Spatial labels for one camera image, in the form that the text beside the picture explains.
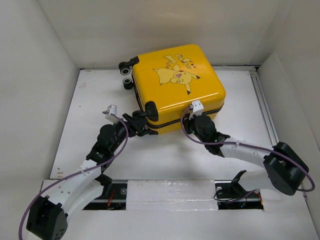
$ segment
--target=pikachu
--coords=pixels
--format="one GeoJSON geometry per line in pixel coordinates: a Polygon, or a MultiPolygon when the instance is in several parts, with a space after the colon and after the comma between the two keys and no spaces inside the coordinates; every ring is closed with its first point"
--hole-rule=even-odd
{"type": "Polygon", "coordinates": [[[172,69],[154,68],[153,70],[158,74],[160,78],[160,85],[167,84],[169,82],[172,84],[182,84],[185,86],[185,90],[188,95],[191,93],[191,81],[193,79],[200,79],[200,77],[195,74],[181,70],[178,64],[175,64],[172,69]]]}

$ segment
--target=white bracket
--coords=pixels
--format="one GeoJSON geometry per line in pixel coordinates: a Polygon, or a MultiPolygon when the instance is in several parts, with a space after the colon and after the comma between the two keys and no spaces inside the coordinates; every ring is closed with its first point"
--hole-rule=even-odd
{"type": "Polygon", "coordinates": [[[193,119],[195,116],[200,116],[204,112],[204,106],[200,100],[193,101],[191,103],[191,110],[189,120],[193,119]]]}
{"type": "Polygon", "coordinates": [[[64,212],[68,214],[67,222],[70,221],[72,213],[84,209],[92,200],[101,196],[104,187],[96,180],[93,180],[85,189],[79,194],[79,196],[72,202],[68,209],[64,209],[64,212]]]}
{"type": "MultiPolygon", "coordinates": [[[[95,161],[84,160],[78,171],[83,171],[96,165],[97,163],[95,161]]],[[[61,208],[63,210],[68,209],[79,194],[100,175],[101,167],[97,167],[67,179],[61,186],[47,194],[49,201],[56,205],[62,204],[61,208]]]]}
{"type": "Polygon", "coordinates": [[[113,124],[116,123],[118,120],[111,116],[111,114],[117,115],[118,113],[118,107],[117,105],[110,105],[106,109],[106,111],[103,112],[105,114],[104,118],[112,122],[113,124]]]}
{"type": "MultiPolygon", "coordinates": [[[[240,141],[234,137],[227,138],[225,141],[226,142],[237,142],[237,143],[244,143],[246,144],[247,142],[245,141],[240,141]]],[[[272,150],[272,146],[264,146],[264,148],[272,150]]],[[[264,157],[268,154],[266,151],[259,150],[259,149],[253,149],[249,148],[246,146],[242,146],[240,144],[224,144],[220,148],[223,156],[225,158],[233,158],[233,159],[239,159],[242,161],[246,161],[255,165],[258,165],[265,169],[264,166],[264,157]]]]}

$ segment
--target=suitcase wheel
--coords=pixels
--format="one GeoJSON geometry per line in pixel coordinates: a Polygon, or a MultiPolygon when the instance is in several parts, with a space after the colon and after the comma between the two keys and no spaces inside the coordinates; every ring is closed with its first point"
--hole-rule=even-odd
{"type": "Polygon", "coordinates": [[[132,117],[135,119],[138,118],[149,118],[151,121],[157,122],[159,120],[159,115],[157,111],[157,107],[155,102],[153,101],[148,101],[145,104],[145,111],[134,111],[132,113],[132,117]]]}
{"type": "Polygon", "coordinates": [[[123,83],[124,89],[126,90],[130,90],[135,86],[134,82],[129,77],[124,78],[122,80],[122,83],[123,83]]]}
{"type": "Polygon", "coordinates": [[[123,61],[123,62],[120,62],[119,63],[119,70],[120,70],[120,73],[121,73],[121,75],[123,75],[123,76],[126,76],[126,75],[128,75],[129,73],[130,73],[130,67],[129,66],[126,66],[126,64],[125,64],[126,62],[125,61],[123,61]]]}

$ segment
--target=suitcase zipper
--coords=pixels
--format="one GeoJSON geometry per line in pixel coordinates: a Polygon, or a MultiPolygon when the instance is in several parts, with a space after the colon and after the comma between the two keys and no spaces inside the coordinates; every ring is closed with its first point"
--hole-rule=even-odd
{"type": "MultiPolygon", "coordinates": [[[[210,110],[210,111],[204,111],[202,114],[203,115],[209,115],[209,114],[216,114],[217,112],[219,112],[221,109],[222,109],[223,105],[217,109],[214,109],[214,110],[210,110]]],[[[160,124],[160,125],[153,125],[149,122],[146,123],[146,125],[151,128],[151,129],[161,129],[161,128],[164,128],[164,127],[167,127],[171,124],[176,124],[176,123],[179,123],[180,122],[180,119],[176,119],[176,120],[173,120],[173,121],[168,121],[166,123],[163,123],[163,124],[160,124]]]]}

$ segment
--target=white floor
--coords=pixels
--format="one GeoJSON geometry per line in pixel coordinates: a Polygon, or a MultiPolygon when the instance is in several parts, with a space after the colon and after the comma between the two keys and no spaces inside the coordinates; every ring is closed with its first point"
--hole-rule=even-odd
{"type": "MultiPolygon", "coordinates": [[[[217,70],[217,74],[227,92],[225,105],[214,120],[218,131],[247,142],[270,145],[271,139],[250,73],[226,68],[217,70]]],[[[108,105],[118,105],[120,113],[130,114],[138,109],[134,92],[123,89],[122,78],[117,70],[81,71],[51,178],[64,177],[78,168],[95,143],[100,127],[107,124],[101,112],[108,105]]],[[[123,154],[105,172],[113,179],[131,180],[127,194],[129,202],[131,201],[130,210],[78,212],[70,218],[63,239],[318,239],[300,192],[294,196],[286,196],[262,190],[265,210],[217,210],[217,203],[210,199],[208,189],[202,196],[194,189],[196,185],[197,189],[206,186],[211,188],[210,180],[229,180],[244,169],[254,171],[258,167],[236,159],[212,156],[203,146],[191,142],[180,131],[132,138],[123,154]],[[182,183],[186,194],[179,199],[177,196],[181,191],[176,191],[176,196],[165,187],[158,187],[157,194],[151,194],[159,181],[150,183],[146,180],[182,183]],[[210,201],[209,207],[197,209],[190,204],[186,208],[171,205],[172,201],[189,202],[199,199],[210,201]]],[[[46,180],[43,186],[52,181],[46,180]]],[[[37,238],[29,234],[27,240],[37,238]]]]}

